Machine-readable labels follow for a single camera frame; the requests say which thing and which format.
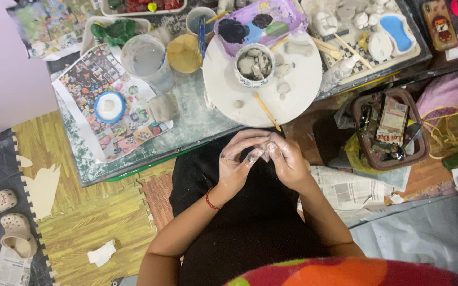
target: green table edge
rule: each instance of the green table edge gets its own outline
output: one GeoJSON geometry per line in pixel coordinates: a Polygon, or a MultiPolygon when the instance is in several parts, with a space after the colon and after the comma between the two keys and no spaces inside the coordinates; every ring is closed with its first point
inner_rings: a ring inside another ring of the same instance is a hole
{"type": "Polygon", "coordinates": [[[135,173],[142,172],[142,171],[144,171],[144,170],[146,170],[146,169],[149,169],[149,168],[151,168],[151,167],[154,167],[154,166],[156,166],[156,165],[158,165],[158,164],[162,164],[162,163],[165,162],[165,161],[168,161],[168,160],[170,160],[170,159],[174,159],[174,158],[176,158],[176,157],[178,157],[178,156],[180,156],[180,155],[182,155],[182,154],[184,154],[184,153],[188,153],[188,152],[190,152],[190,151],[192,151],[192,150],[195,150],[195,149],[197,149],[197,148],[199,148],[199,147],[201,147],[201,146],[204,146],[204,145],[206,145],[206,144],[208,144],[208,143],[209,143],[209,141],[208,141],[208,142],[205,142],[205,143],[203,143],[203,144],[200,144],[200,145],[198,145],[198,146],[195,146],[195,147],[192,147],[192,148],[188,148],[187,150],[181,151],[181,152],[176,153],[176,154],[174,154],[174,155],[170,155],[169,157],[166,157],[166,158],[164,158],[164,159],[160,159],[160,160],[158,160],[158,161],[156,161],[156,162],[153,162],[153,163],[150,163],[150,164],[148,164],[148,165],[142,166],[142,167],[137,168],[137,169],[135,169],[135,170],[133,170],[133,171],[126,172],[126,173],[124,173],[124,174],[121,174],[121,175],[119,175],[119,176],[116,176],[116,177],[113,177],[113,178],[110,178],[110,179],[106,179],[105,182],[117,182],[117,181],[119,181],[119,180],[125,179],[125,178],[130,177],[131,175],[133,175],[133,174],[135,174],[135,173]]]}

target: round white board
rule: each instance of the round white board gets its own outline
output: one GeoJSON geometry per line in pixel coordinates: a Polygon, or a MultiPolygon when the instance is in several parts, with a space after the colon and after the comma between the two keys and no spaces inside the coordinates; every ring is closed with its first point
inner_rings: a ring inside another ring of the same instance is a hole
{"type": "Polygon", "coordinates": [[[253,92],[259,94],[279,125],[295,119],[309,107],[319,91],[323,75],[321,57],[310,36],[306,32],[291,35],[273,50],[273,54],[276,64],[294,63],[295,68],[283,78],[273,77],[260,88],[246,88],[234,76],[234,59],[226,54],[218,37],[213,37],[206,49],[202,74],[208,96],[222,114],[250,127],[274,126],[253,97],[253,92]],[[284,44],[287,42],[311,44],[314,52],[309,57],[286,54],[284,44]],[[290,86],[290,92],[286,93],[284,100],[280,100],[277,92],[277,86],[282,82],[287,82],[290,86]],[[244,101],[245,105],[235,108],[232,104],[236,100],[244,101]]]}

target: cartoon phone case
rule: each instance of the cartoon phone case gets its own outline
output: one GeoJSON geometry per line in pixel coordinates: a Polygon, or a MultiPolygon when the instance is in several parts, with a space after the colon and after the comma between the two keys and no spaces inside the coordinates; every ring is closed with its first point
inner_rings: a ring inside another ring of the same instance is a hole
{"type": "Polygon", "coordinates": [[[429,1],[424,3],[422,7],[434,48],[438,51],[444,51],[457,47],[458,38],[451,24],[445,1],[429,1]]]}

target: white wall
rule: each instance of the white wall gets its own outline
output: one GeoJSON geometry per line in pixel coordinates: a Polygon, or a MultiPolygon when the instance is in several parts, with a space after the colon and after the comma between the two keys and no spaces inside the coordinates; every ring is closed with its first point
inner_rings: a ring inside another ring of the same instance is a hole
{"type": "Polygon", "coordinates": [[[0,0],[0,132],[58,108],[45,62],[26,56],[0,0]]]}

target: red bracelet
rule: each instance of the red bracelet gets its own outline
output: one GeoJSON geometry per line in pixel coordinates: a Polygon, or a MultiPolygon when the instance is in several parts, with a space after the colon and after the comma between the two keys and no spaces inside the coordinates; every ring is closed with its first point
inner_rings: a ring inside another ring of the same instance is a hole
{"type": "Polygon", "coordinates": [[[212,190],[213,188],[210,188],[207,192],[206,192],[206,204],[208,204],[210,206],[210,208],[214,209],[214,210],[220,210],[222,207],[216,207],[214,205],[212,205],[210,203],[210,200],[208,199],[208,194],[210,193],[210,191],[212,190]]]}

